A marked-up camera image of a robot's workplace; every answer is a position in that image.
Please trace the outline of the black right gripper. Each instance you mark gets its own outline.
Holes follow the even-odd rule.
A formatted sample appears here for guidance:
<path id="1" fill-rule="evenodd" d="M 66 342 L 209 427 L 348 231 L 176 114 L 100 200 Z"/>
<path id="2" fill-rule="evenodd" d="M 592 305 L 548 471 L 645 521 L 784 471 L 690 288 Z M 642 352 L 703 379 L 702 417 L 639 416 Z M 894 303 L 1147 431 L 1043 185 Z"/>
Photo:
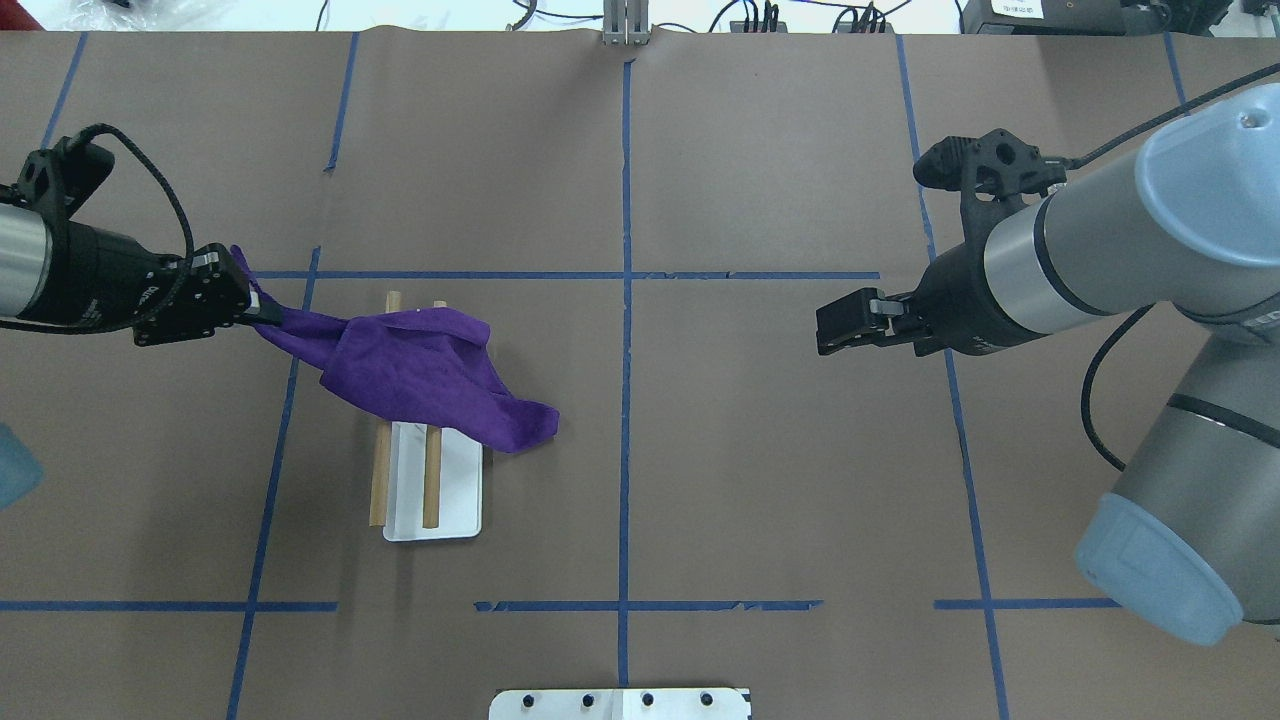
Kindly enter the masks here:
<path id="1" fill-rule="evenodd" d="M 1012 320 L 996 302 L 986 275 L 986 241 L 964 242 L 936 258 L 911 293 L 911 311 L 927 336 L 911 342 L 918 357 L 951 348 L 986 356 L 1041 337 Z M 905 314 L 904 293 L 860 288 L 815 310 L 815 350 L 899 345 L 893 319 Z"/>

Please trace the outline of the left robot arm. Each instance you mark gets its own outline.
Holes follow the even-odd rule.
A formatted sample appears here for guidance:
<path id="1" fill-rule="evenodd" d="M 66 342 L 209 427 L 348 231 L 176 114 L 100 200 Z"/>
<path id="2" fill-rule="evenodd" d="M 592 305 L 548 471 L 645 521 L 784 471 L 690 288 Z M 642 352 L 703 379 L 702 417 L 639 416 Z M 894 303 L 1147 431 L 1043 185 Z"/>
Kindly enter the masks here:
<path id="1" fill-rule="evenodd" d="M 19 331 L 129 331 L 134 345 L 150 347 L 232 325 L 282 325 L 283 306 L 227 246 L 197 249 L 187 272 L 179 264 L 125 234 L 77 222 L 55 231 L 31 209 L 3 206 L 3 320 Z"/>

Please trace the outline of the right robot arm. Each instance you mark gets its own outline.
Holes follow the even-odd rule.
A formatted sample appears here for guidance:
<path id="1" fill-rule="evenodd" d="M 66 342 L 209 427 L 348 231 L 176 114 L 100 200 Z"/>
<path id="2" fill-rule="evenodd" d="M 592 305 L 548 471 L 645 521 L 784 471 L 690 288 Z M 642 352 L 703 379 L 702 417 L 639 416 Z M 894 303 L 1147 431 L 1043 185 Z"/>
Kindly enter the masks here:
<path id="1" fill-rule="evenodd" d="M 973 357 L 1116 325 L 1083 374 L 1096 433 L 1100 365 L 1139 322 L 1169 340 L 1167 397 L 1079 539 L 1101 594 L 1189 644 L 1277 626 L 1277 85 L 1243 79 L 1084 158 L 1005 128 L 948 136 L 916 183 L 957 196 L 961 238 L 892 293 L 815 310 L 815 350 L 908 346 Z"/>

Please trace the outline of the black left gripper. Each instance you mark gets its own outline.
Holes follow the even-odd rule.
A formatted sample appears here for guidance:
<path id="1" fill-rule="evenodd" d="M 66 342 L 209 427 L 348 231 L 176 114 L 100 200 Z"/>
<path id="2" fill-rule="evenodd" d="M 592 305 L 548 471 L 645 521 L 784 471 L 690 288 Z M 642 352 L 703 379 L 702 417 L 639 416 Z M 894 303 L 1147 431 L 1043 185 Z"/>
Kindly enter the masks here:
<path id="1" fill-rule="evenodd" d="M 261 293 L 233 252 L 210 243 L 187 254 L 151 252 L 129 236 L 77 222 L 41 220 L 46 259 L 40 282 L 42 334 L 101 334 L 160 318 L 189 279 L 189 319 L 200 331 L 280 327 L 280 304 Z"/>

